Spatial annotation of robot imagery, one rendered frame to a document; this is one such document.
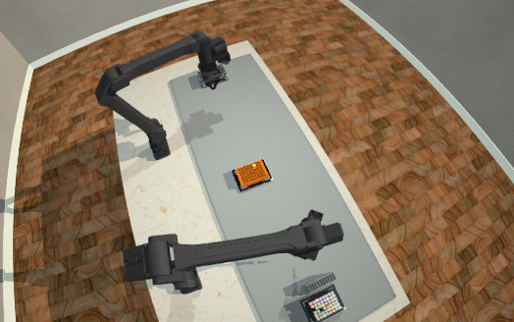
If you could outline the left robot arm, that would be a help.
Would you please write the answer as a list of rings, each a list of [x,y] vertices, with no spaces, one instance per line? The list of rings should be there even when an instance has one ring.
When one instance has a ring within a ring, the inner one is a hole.
[[[134,78],[181,56],[194,52],[197,52],[200,62],[208,62],[212,59],[212,61],[208,63],[209,72],[217,70],[216,61],[227,65],[231,60],[231,55],[228,52],[228,47],[224,39],[218,36],[211,40],[203,31],[198,30],[175,43],[148,53],[131,62],[122,65],[117,64],[108,68],[104,72],[104,75],[102,75],[94,92],[99,105],[107,106],[114,110],[147,134],[149,138],[148,142],[150,143],[150,148],[152,149],[155,159],[170,153],[169,146],[166,144],[167,134],[165,134],[166,131],[162,128],[163,125],[155,118],[148,120],[148,117],[144,116],[124,101],[118,94],[114,93],[129,86],[129,81]],[[122,75],[124,76],[122,77]]]

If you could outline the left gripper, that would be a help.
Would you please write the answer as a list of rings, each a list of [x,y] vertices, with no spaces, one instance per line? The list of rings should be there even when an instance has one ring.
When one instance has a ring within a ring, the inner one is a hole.
[[[216,88],[216,86],[217,86],[217,84],[218,84],[218,82],[220,80],[220,77],[209,78],[211,75],[217,75],[218,74],[217,70],[209,72],[208,63],[211,62],[211,61],[212,61],[212,59],[210,61],[208,61],[208,62],[200,62],[199,61],[200,64],[198,63],[199,67],[198,66],[197,67],[201,71],[201,75],[203,76],[203,79],[204,79],[205,83],[213,90],[213,89]],[[210,82],[213,82],[213,81],[215,82],[214,86],[212,86],[210,84]]]

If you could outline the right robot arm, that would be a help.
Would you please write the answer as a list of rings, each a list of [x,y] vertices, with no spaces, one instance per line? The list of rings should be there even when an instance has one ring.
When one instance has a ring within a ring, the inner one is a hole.
[[[311,209],[309,214],[299,225],[285,230],[229,241],[182,244],[176,234],[151,236],[148,243],[123,250],[125,282],[152,279],[153,285],[174,284],[184,295],[201,288],[196,267],[277,253],[310,253],[342,242],[344,233],[339,223],[326,228],[321,225],[323,213]],[[175,260],[171,260],[170,247]]]

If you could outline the orange tube rack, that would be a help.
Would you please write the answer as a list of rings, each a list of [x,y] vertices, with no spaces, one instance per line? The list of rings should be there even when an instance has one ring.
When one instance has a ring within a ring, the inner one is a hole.
[[[254,169],[253,164],[256,165],[256,168]],[[262,160],[237,168],[235,169],[235,172],[238,175],[238,179],[242,188],[248,187],[269,178]]]

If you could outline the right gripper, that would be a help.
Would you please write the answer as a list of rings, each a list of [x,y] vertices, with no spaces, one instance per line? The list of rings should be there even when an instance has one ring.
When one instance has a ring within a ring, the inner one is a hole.
[[[311,260],[314,261],[317,258],[318,252],[319,251],[308,253],[308,252],[302,251],[302,252],[296,252],[296,253],[293,253],[293,254],[290,253],[290,254],[294,255],[294,256],[298,256],[298,257],[300,257],[302,259],[307,259],[308,258],[308,259],[311,259]]]

